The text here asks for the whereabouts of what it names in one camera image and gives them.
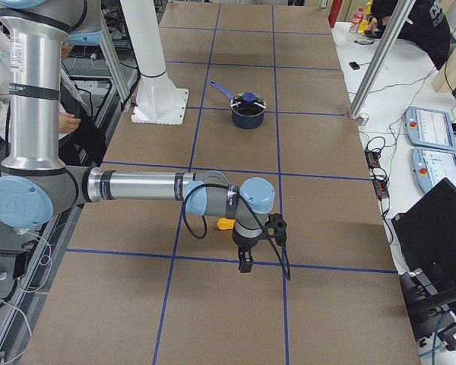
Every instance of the computer monitor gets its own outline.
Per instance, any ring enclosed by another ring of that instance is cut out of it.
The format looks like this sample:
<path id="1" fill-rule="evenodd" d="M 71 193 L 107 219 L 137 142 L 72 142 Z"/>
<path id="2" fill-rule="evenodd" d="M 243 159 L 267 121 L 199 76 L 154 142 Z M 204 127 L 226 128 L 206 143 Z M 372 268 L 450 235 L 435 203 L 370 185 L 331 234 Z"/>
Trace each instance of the computer monitor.
<path id="1" fill-rule="evenodd" d="M 448 179 L 392 224 L 410 270 L 421 268 L 438 292 L 456 287 L 456 188 Z M 456 314 L 456 302 L 448 305 Z"/>

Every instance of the bottle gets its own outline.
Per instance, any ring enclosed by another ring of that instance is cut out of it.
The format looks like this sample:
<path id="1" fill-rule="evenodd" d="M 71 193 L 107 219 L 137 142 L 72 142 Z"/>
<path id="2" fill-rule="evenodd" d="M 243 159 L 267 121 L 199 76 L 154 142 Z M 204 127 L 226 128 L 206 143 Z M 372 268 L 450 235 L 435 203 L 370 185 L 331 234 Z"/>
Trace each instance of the bottle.
<path id="1" fill-rule="evenodd" d="M 362 22 L 363 20 L 363 11 L 365 9 L 364 8 L 358 8 L 358 12 L 355 13 L 355 15 L 353 16 L 353 19 L 351 21 L 351 27 L 350 27 L 350 33 L 351 34 L 358 34 L 358 28 L 359 28 L 359 24 Z"/>

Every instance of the blue pot handle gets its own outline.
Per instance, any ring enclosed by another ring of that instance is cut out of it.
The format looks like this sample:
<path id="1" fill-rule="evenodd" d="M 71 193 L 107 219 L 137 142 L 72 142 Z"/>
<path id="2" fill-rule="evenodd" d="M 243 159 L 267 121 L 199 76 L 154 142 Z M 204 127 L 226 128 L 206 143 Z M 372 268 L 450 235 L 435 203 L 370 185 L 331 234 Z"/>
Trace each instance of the blue pot handle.
<path id="1" fill-rule="evenodd" d="M 230 100 L 232 100 L 235 97 L 235 95 L 233 95 L 233 93 L 231 91 L 229 91 L 225 87 L 221 86 L 216 81 L 210 81 L 210 85 L 212 87 L 214 87 L 215 89 L 218 89 L 219 91 L 221 91 Z"/>

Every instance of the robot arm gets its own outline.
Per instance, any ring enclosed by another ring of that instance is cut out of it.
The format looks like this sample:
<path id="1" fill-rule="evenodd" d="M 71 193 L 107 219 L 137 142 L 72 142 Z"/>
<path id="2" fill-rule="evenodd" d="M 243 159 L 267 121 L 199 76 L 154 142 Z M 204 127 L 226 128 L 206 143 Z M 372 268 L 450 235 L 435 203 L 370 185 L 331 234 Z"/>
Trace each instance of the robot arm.
<path id="1" fill-rule="evenodd" d="M 12 74 L 11 154 L 2 161 L 0 177 L 2 222 L 35 227 L 72 206 L 100 199 L 179 200 L 183 214 L 236 220 L 233 240 L 239 247 L 241 272 L 250 272 L 251 250 L 261 239 L 271 242 L 282 264 L 271 238 L 284 254 L 285 222 L 280 215 L 269 214 L 275 191 L 267 180 L 252 178 L 238 187 L 218 172 L 120 173 L 66 167 L 58 158 L 57 139 L 61 43 L 70 32 L 73 43 L 100 41 L 100 0 L 0 0 L 0 4 L 0 18 L 11 31 Z M 150 8 L 147 21 L 157 24 L 153 3 Z"/>

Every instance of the red object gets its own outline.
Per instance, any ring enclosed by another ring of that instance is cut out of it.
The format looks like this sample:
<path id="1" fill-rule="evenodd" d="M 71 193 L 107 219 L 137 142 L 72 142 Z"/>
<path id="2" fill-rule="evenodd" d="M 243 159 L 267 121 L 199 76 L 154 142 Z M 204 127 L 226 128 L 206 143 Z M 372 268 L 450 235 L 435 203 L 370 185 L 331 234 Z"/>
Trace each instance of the red object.
<path id="1" fill-rule="evenodd" d="M 336 23 L 337 16 L 340 14 L 341 4 L 343 4 L 343 0 L 334 0 L 333 5 L 331 6 L 331 10 L 329 11 L 329 26 L 334 28 L 334 23 Z"/>

